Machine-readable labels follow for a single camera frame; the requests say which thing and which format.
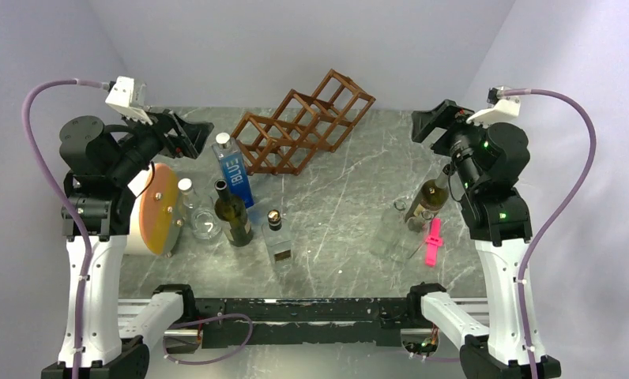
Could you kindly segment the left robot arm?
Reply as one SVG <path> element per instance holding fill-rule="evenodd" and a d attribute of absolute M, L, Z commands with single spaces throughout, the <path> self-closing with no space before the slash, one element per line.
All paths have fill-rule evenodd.
<path fill-rule="evenodd" d="M 163 284 L 120 325 L 119 278 L 134 204 L 156 189 L 149 181 L 135 193 L 130 183 L 156 156 L 198 158 L 213 128 L 211 122 L 186 122 L 171 110 L 122 125 L 85 115 L 61 128 L 59 153 L 69 168 L 60 190 L 70 295 L 61 350 L 42 377 L 143 378 L 166 330 L 188 328 L 199 318 L 189 285 Z"/>

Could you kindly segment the tall clear glass bottle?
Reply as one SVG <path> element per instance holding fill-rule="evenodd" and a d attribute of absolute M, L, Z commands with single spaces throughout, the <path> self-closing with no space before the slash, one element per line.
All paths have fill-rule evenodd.
<path fill-rule="evenodd" d="M 370 253 L 386 260 L 401 262 L 405 252 L 404 222 L 407 205 L 401 198 L 394 200 L 382 212 L 370 241 Z"/>

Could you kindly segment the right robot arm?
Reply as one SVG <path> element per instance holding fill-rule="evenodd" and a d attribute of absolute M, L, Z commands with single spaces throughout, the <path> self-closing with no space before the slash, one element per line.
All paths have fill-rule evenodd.
<path fill-rule="evenodd" d="M 473 123 L 473 112 L 444 100 L 429 111 L 412 113 L 413 141 L 435 129 L 432 145 L 448 157 L 463 185 L 461 214 L 483 268 L 488 316 L 483 324 L 438 284 L 411 289 L 406 317 L 416 327 L 429 322 L 459 351 L 468 378 L 557 378 L 560 362 L 540 340 L 528 272 L 522 258 L 533 236 L 529 207 L 516 189 L 529 162 L 528 137 L 516 125 Z"/>

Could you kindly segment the clear square liquor bottle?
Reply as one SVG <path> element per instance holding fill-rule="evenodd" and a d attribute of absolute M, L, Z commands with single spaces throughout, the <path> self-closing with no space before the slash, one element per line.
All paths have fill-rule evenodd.
<path fill-rule="evenodd" d="M 269 259 L 274 268 L 283 268 L 292 262 L 292 237 L 282 213 L 271 209 L 262 225 L 262 235 Z"/>

